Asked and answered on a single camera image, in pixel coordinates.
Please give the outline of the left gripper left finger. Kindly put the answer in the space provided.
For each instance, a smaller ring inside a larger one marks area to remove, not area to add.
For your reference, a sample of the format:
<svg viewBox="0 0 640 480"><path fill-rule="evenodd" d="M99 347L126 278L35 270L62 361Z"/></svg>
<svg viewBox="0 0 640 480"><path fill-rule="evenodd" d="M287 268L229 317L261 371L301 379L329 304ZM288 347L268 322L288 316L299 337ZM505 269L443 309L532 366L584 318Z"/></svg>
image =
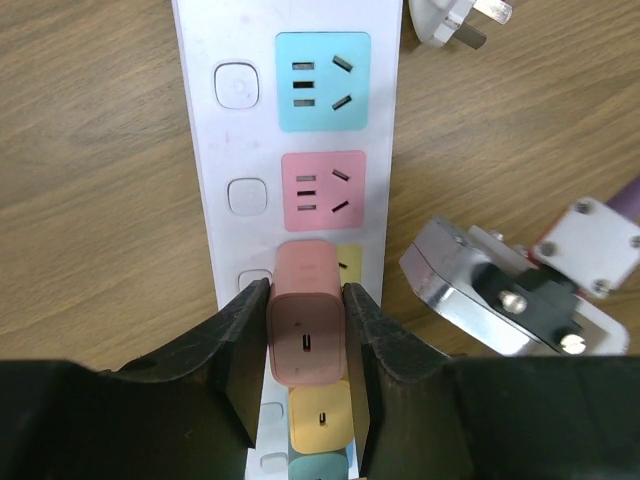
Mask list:
<svg viewBox="0 0 640 480"><path fill-rule="evenodd" d="M267 280L116 371L1 365L5 479L241 479L257 441Z"/></svg>

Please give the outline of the white power strip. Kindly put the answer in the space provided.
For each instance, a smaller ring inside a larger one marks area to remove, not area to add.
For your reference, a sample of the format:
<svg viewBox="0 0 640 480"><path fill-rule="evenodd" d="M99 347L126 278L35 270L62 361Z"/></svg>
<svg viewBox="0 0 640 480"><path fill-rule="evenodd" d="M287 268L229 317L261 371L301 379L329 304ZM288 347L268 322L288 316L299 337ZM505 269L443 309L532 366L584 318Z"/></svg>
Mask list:
<svg viewBox="0 0 640 480"><path fill-rule="evenodd" d="M382 295L399 1L176 1L220 306L272 283L278 248L326 240L340 281ZM289 391L265 356L247 479L289 479Z"/></svg>

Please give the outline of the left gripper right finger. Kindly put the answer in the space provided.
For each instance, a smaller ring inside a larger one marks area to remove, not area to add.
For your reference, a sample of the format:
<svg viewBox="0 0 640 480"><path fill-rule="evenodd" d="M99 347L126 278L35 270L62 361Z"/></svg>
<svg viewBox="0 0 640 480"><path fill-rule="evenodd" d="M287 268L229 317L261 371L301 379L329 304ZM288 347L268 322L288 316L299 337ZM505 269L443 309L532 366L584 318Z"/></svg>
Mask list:
<svg viewBox="0 0 640 480"><path fill-rule="evenodd" d="M639 361L451 357L344 288L359 472L369 479L635 479Z"/></svg>

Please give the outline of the salmon charger plug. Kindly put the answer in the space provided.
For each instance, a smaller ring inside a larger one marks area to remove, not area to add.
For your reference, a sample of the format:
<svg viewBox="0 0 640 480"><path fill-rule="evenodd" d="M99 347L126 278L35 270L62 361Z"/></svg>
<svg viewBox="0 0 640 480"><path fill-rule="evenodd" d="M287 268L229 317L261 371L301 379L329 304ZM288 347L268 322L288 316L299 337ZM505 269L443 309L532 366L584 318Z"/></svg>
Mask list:
<svg viewBox="0 0 640 480"><path fill-rule="evenodd" d="M298 240L278 248L267 334L271 372L280 384L296 388L341 380L345 307L334 244Z"/></svg>

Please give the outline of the yellow charger plug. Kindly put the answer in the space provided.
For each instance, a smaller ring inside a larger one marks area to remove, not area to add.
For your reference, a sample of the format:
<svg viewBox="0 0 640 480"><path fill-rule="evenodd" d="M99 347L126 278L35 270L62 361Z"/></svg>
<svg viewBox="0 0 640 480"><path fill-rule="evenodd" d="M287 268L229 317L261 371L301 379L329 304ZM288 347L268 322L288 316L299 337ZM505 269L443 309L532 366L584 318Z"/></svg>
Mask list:
<svg viewBox="0 0 640 480"><path fill-rule="evenodd" d="M345 380L291 389L288 410L291 446L300 454L340 450L354 438L351 391Z"/></svg>

